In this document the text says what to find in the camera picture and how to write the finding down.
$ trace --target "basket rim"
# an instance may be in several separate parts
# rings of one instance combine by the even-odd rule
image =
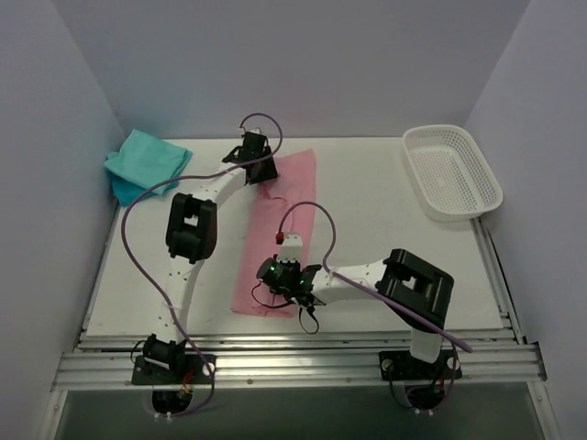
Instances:
[[[495,189],[495,202],[494,203],[490,204],[489,206],[485,206],[482,210],[477,210],[477,211],[446,211],[446,210],[440,208],[436,203],[434,203],[433,201],[430,200],[430,198],[428,197],[428,194],[426,193],[426,191],[424,189],[424,184],[422,183],[422,180],[420,179],[420,176],[418,175],[418,173],[416,171],[416,167],[414,165],[414,162],[412,161],[412,155],[408,151],[408,147],[405,145],[405,140],[408,136],[414,134],[417,131],[430,130],[430,129],[453,130],[467,139],[467,141],[471,145],[473,153],[477,157],[477,160],[482,165],[484,165],[486,167],[487,171],[489,171],[489,172],[486,172],[486,174],[489,177],[489,180],[490,180],[492,187]],[[504,201],[504,192],[502,191],[502,187],[500,186],[499,182],[495,178],[495,175],[493,174],[493,170],[489,166],[489,163],[487,163],[485,156],[483,156],[483,153],[482,153],[481,149],[479,148],[479,145],[477,145],[477,142],[475,142],[475,139],[473,138],[471,133],[469,133],[467,130],[465,130],[461,126],[453,126],[451,124],[436,124],[436,125],[431,125],[431,126],[415,126],[413,128],[410,128],[409,130],[407,130],[404,133],[404,135],[402,136],[402,146],[404,148],[404,154],[407,157],[407,160],[408,160],[410,167],[412,169],[412,173],[414,174],[414,177],[418,183],[418,190],[422,193],[422,195],[424,195],[424,198],[426,199],[426,202],[428,203],[428,205],[432,209],[437,211],[438,213],[440,213],[442,215],[448,215],[448,216],[464,216],[464,215],[466,215],[468,217],[475,217],[475,216],[482,215],[484,213],[487,213],[489,211],[492,211],[492,210],[498,208],[502,204],[502,202]]]

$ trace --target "metal frame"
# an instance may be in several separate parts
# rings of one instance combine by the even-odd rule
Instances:
[[[545,438],[558,440],[556,418],[542,383],[546,373],[539,346],[525,343],[487,228],[480,219],[471,220],[471,226],[504,328],[454,332],[474,349],[471,354],[460,354],[464,377],[458,384],[526,382]],[[86,317],[91,315],[95,294],[94,289]],[[68,391],[173,388],[130,385],[133,366],[129,353],[136,341],[126,337],[89,338],[85,328],[76,352],[61,358],[40,438],[53,438],[51,434],[57,432]],[[204,352],[218,356],[216,386],[228,389],[384,386],[378,353],[410,345],[409,331],[192,338]]]

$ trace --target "folded teal cloth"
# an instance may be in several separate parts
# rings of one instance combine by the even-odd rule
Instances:
[[[114,195],[127,206],[147,188],[179,176],[191,158],[192,152],[185,148],[132,130],[120,151],[106,156],[104,167],[110,173]],[[163,185],[147,197],[162,195],[177,184]]]

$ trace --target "white wall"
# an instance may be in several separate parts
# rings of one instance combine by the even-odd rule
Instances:
[[[586,48],[586,2],[533,0],[466,125],[504,188],[490,229],[568,439],[587,435]]]
[[[53,0],[126,131],[287,136],[464,124],[528,0]]]
[[[0,438],[28,439],[80,328],[122,132],[49,0],[3,2],[0,78]]]

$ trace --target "cloth fold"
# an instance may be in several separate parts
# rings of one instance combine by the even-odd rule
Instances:
[[[247,239],[238,270],[232,311],[256,316],[292,317],[295,307],[272,310],[259,305],[251,296],[259,284],[257,270],[267,258],[279,252],[275,233],[287,209],[304,200],[316,200],[316,157],[311,149],[275,158],[279,177],[257,186],[257,196],[249,218]],[[299,206],[287,217],[283,232],[296,232],[304,243],[302,266],[307,262],[314,227],[314,206]],[[264,304],[283,303],[281,295],[273,295],[264,284],[255,289],[255,297]]]
[[[121,205],[129,205],[135,197],[156,183],[179,176],[192,158],[192,152],[132,130],[118,152],[106,156],[104,167],[110,173],[112,191]],[[178,182],[168,183],[150,193],[162,195]]]

